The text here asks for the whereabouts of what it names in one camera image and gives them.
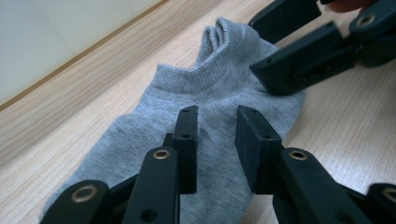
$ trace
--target wooden surface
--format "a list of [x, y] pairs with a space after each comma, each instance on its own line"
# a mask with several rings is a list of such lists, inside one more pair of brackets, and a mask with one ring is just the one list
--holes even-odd
[[[37, 223], [45, 201], [77, 168], [111, 121], [132, 111], [157, 63], [194, 63], [217, 17], [248, 20], [270, 1], [170, 0], [0, 112], [0, 222]], [[284, 46], [329, 20], [345, 31], [356, 13], [325, 12]], [[396, 183], [396, 63], [356, 68], [309, 88], [284, 145], [316, 155], [336, 181], [365, 192]], [[245, 223], [275, 223], [255, 196]]]

